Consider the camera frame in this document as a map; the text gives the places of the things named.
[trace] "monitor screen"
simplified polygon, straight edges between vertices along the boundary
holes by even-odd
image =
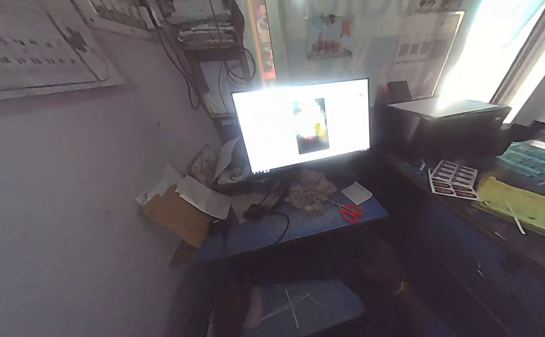
[[[233,94],[253,173],[368,150],[368,80]]]

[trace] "poster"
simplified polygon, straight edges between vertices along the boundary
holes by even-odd
[[[354,15],[320,15],[306,19],[308,59],[351,56]]]

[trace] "white paper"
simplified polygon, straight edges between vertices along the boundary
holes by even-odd
[[[176,192],[195,208],[215,218],[227,219],[229,215],[231,197],[213,191],[190,176],[185,176]]]
[[[355,204],[361,204],[373,196],[370,191],[361,186],[357,181],[353,182],[350,187],[342,189],[341,193],[345,194]]]
[[[219,152],[219,161],[216,163],[215,177],[212,178],[212,181],[215,181],[218,176],[223,172],[223,170],[231,163],[231,154],[233,153],[233,148],[239,137],[236,139],[226,142],[223,147],[221,147]]]
[[[232,198],[231,207],[233,207],[235,216],[237,216],[237,220],[240,224],[246,222],[246,218],[243,216],[243,212],[247,211],[247,209],[251,205],[259,204],[266,196],[267,195],[264,193],[256,192],[244,195],[236,195]]]
[[[143,206],[155,195],[164,195],[171,186],[178,184],[181,180],[183,180],[183,175],[178,169],[174,168],[170,163],[167,163],[160,178],[135,198],[135,201]]]

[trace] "wall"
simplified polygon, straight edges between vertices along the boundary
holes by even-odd
[[[95,32],[127,84],[0,102],[0,336],[162,336],[179,238],[133,200],[220,147],[159,44]]]

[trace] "desk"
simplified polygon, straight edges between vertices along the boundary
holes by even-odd
[[[513,221],[474,208],[469,200],[433,194],[418,165],[393,156],[388,162],[426,194],[413,223],[416,238],[510,335],[545,336],[545,236],[530,228],[520,234]]]
[[[342,185],[335,184],[335,186],[341,189],[349,186],[351,182]],[[330,199],[343,204],[351,203],[339,190],[331,195]],[[360,217],[360,221],[357,224],[388,216],[387,211],[385,211],[374,197],[360,204],[360,207],[364,211],[364,214]],[[281,242],[351,225],[351,223],[341,217],[339,208],[329,203],[325,203],[325,212],[322,215],[307,215],[305,211],[299,210],[286,202],[283,202],[276,211],[286,214],[290,220],[289,229]],[[281,236],[287,223],[287,219],[282,215],[266,215],[260,221],[248,220],[242,224],[237,221],[237,217],[232,210],[229,213],[229,217],[231,220],[231,230],[227,235],[226,252],[224,250],[223,235],[220,233],[212,234],[206,237],[202,247],[196,251],[194,255],[195,261],[211,261],[270,246]]]

